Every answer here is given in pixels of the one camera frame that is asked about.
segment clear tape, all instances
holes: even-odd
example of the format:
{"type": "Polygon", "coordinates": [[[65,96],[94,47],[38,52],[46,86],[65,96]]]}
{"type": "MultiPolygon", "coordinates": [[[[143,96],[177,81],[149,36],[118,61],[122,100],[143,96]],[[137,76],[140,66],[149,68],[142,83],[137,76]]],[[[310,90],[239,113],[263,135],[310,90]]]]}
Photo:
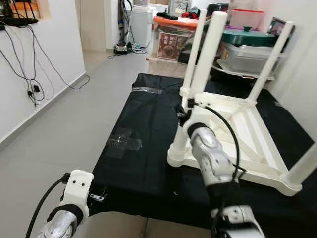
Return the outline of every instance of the clear tape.
{"type": "Polygon", "coordinates": [[[131,129],[119,128],[116,134],[110,135],[106,143],[106,156],[121,159],[126,150],[138,151],[142,148],[141,140],[130,138],[131,134],[131,129]]]}
{"type": "Polygon", "coordinates": [[[159,88],[136,87],[132,88],[132,92],[147,92],[153,94],[162,94],[163,90],[159,88]]]}

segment plastic storage box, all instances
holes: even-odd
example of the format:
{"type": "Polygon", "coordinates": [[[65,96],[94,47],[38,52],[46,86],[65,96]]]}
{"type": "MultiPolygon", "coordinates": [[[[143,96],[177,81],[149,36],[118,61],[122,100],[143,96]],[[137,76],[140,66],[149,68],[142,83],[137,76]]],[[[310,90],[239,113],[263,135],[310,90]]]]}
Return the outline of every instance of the plastic storage box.
{"type": "MultiPolygon", "coordinates": [[[[273,47],[255,47],[255,46],[234,46],[229,43],[222,43],[221,58],[225,60],[230,71],[249,72],[259,74],[273,47]]],[[[274,75],[280,63],[285,58],[284,53],[280,53],[271,74],[274,75]]]]}
{"type": "Polygon", "coordinates": [[[258,29],[263,15],[263,11],[234,9],[231,12],[230,27],[243,29],[244,26],[250,26],[258,29]]]}
{"type": "Polygon", "coordinates": [[[198,20],[179,17],[169,20],[154,17],[152,57],[177,61],[188,37],[196,30],[198,20]]]}
{"type": "Polygon", "coordinates": [[[184,78],[187,64],[178,63],[174,60],[147,57],[148,73],[166,77],[184,78]]]}

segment white appliance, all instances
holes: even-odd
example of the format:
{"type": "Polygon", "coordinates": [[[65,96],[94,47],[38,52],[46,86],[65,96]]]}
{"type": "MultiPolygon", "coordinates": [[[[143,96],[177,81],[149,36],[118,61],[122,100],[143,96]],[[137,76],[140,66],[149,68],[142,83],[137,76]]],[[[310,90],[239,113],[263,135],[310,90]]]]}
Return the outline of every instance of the white appliance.
{"type": "Polygon", "coordinates": [[[152,13],[153,11],[148,7],[133,7],[130,17],[132,31],[129,32],[129,42],[136,43],[140,47],[149,45],[152,32],[152,13]]]}

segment black cable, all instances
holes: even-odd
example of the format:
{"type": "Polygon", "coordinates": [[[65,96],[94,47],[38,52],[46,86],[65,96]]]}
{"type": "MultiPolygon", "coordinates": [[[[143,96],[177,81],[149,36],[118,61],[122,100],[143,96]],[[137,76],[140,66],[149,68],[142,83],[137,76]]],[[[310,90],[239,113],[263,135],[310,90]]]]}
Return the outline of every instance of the black cable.
{"type": "Polygon", "coordinates": [[[8,31],[7,31],[6,29],[4,29],[4,31],[6,32],[6,34],[8,35],[8,37],[9,37],[9,39],[10,39],[10,41],[11,41],[11,44],[12,44],[12,47],[13,47],[13,51],[14,51],[15,57],[16,57],[16,59],[17,59],[18,62],[19,62],[20,69],[21,69],[21,71],[22,71],[22,74],[23,74],[24,78],[26,78],[25,73],[24,73],[24,70],[23,70],[23,68],[22,68],[21,61],[20,61],[20,59],[19,59],[19,57],[18,57],[18,54],[16,53],[16,49],[15,49],[15,46],[14,46],[12,37],[10,36],[10,34],[8,33],[8,31]]]}
{"type": "Polygon", "coordinates": [[[32,28],[29,24],[27,25],[27,27],[28,27],[28,29],[32,32],[32,34],[33,34],[33,36],[34,36],[34,38],[35,38],[35,40],[36,40],[36,42],[37,42],[39,48],[41,49],[41,51],[43,52],[43,54],[45,55],[45,57],[48,59],[49,63],[51,64],[51,67],[52,67],[53,70],[57,73],[57,75],[60,77],[60,79],[62,80],[62,82],[63,82],[64,84],[66,84],[66,85],[67,85],[68,87],[70,87],[71,89],[79,90],[79,89],[81,89],[82,87],[84,87],[87,83],[89,83],[89,81],[90,81],[90,76],[86,75],[86,77],[87,77],[88,79],[87,79],[87,81],[86,81],[83,85],[81,85],[80,87],[75,88],[75,87],[69,85],[69,84],[63,79],[63,77],[60,75],[60,73],[58,72],[58,70],[55,68],[55,66],[53,65],[53,63],[52,63],[50,57],[49,57],[49,56],[47,55],[47,53],[43,50],[43,48],[42,48],[42,46],[41,46],[41,44],[40,44],[40,42],[39,42],[37,36],[36,36],[35,33],[34,33],[33,28],[32,28]]]}
{"type": "Polygon", "coordinates": [[[232,165],[233,165],[233,167],[238,168],[242,171],[242,173],[238,176],[238,180],[240,180],[240,178],[247,172],[247,170],[244,169],[243,167],[237,166],[235,164],[232,164],[232,165]]]}
{"type": "MultiPolygon", "coordinates": [[[[232,129],[231,125],[229,124],[229,122],[217,111],[215,111],[214,109],[210,108],[210,107],[202,107],[210,112],[212,112],[213,114],[215,114],[217,117],[219,117],[224,123],[225,125],[227,126],[227,128],[229,129],[231,135],[232,135],[232,138],[234,140],[234,144],[235,144],[235,147],[236,147],[236,153],[237,153],[237,159],[236,159],[236,165],[235,165],[235,170],[234,172],[232,173],[232,180],[229,184],[229,187],[228,187],[228,192],[229,190],[231,189],[231,186],[235,183],[235,179],[237,177],[237,174],[238,174],[238,169],[240,168],[240,148],[239,148],[239,143],[238,143],[238,139],[237,139],[237,136],[236,134],[234,133],[234,130],[232,129]]],[[[214,238],[216,237],[216,225],[218,223],[218,220],[219,218],[221,217],[222,215],[222,212],[225,208],[225,204],[226,204],[226,198],[224,198],[224,200],[222,201],[222,204],[221,204],[221,207],[219,207],[218,209],[218,212],[212,222],[212,226],[211,226],[211,237],[214,238]]]]}
{"type": "Polygon", "coordinates": [[[47,192],[43,195],[43,197],[41,198],[39,204],[37,205],[34,213],[33,213],[33,216],[32,216],[32,219],[30,221],[30,224],[29,224],[29,227],[28,227],[28,230],[26,232],[26,235],[25,235],[25,238],[30,238],[30,235],[31,235],[31,232],[32,232],[32,229],[33,229],[33,226],[34,226],[34,223],[35,223],[35,220],[36,220],[36,217],[40,211],[40,208],[41,206],[43,205],[45,199],[47,198],[47,196],[50,194],[50,192],[59,184],[62,182],[62,178],[60,178],[59,180],[57,180],[48,190],[47,192]]]}
{"type": "Polygon", "coordinates": [[[16,57],[18,63],[19,63],[19,66],[20,66],[20,69],[21,69],[21,72],[22,72],[23,76],[17,73],[17,71],[13,68],[13,66],[12,66],[11,63],[10,63],[10,61],[8,60],[8,58],[5,56],[5,54],[3,53],[3,51],[2,51],[1,49],[0,49],[0,52],[1,52],[2,56],[5,58],[5,60],[7,61],[7,63],[9,64],[9,66],[11,67],[12,71],[13,71],[17,76],[19,76],[20,78],[23,78],[23,79],[26,81],[26,83],[27,83],[27,94],[28,94],[28,97],[30,98],[30,100],[31,100],[32,103],[34,104],[34,107],[36,107],[36,102],[37,102],[37,101],[42,101],[42,100],[45,98],[45,92],[44,92],[44,90],[43,90],[43,87],[42,87],[41,84],[39,83],[39,81],[37,81],[37,80],[35,79],[35,77],[36,77],[36,67],[35,67],[35,37],[33,36],[33,40],[32,40],[34,76],[33,76],[33,78],[28,79],[28,78],[26,77],[26,74],[25,74],[24,69],[23,69],[23,67],[22,67],[21,60],[19,59],[19,56],[18,56],[18,54],[17,54],[17,52],[16,52],[16,48],[15,48],[13,39],[12,39],[11,35],[8,33],[8,31],[7,31],[6,29],[5,29],[5,32],[6,32],[6,34],[8,35],[8,37],[9,37],[9,39],[10,39],[10,41],[11,41],[11,44],[12,44],[12,47],[13,47],[13,51],[14,51],[15,57],[16,57]],[[32,81],[35,81],[35,82],[37,83],[37,85],[41,88],[42,98],[40,98],[40,99],[35,98],[34,89],[33,89],[34,85],[32,85],[32,81]]]}

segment black cloth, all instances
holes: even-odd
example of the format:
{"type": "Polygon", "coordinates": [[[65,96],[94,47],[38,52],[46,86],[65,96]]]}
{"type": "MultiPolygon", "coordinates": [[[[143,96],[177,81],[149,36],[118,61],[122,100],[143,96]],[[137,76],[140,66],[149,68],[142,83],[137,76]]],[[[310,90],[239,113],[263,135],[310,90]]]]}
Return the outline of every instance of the black cloth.
{"type": "MultiPolygon", "coordinates": [[[[103,204],[94,204],[91,215],[119,211],[132,215],[210,228],[209,198],[198,169],[173,168],[166,161],[178,119],[181,79],[139,74],[133,87],[162,89],[161,94],[132,92],[113,129],[132,130],[142,141],[139,150],[125,150],[122,158],[107,155],[106,145],[94,168],[93,186],[106,185],[103,204]]],[[[244,98],[251,87],[236,81],[212,81],[205,91],[244,98]]],[[[312,145],[292,115],[262,90],[257,108],[290,168],[312,145]]],[[[241,181],[254,215],[268,237],[317,237],[317,173],[303,183],[303,190],[286,197],[271,187],[241,181]]]]}

